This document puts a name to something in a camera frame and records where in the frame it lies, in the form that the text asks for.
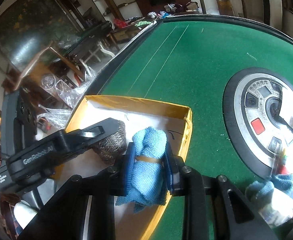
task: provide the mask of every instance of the green felt table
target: green felt table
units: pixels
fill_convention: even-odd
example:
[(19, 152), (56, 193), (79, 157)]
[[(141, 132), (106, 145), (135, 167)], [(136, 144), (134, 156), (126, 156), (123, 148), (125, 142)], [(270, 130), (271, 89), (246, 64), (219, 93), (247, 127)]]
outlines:
[[(259, 178), (243, 164), (228, 139), (222, 97), (232, 75), (252, 66), (275, 71), (293, 85), (293, 45), (235, 24), (163, 22), (125, 60), (102, 94), (190, 106), (193, 132), (186, 164), (203, 175), (225, 174), (243, 192)], [(183, 203), (182, 197), (171, 199), (152, 239), (181, 239)], [(277, 228), (279, 239), (291, 227)]]

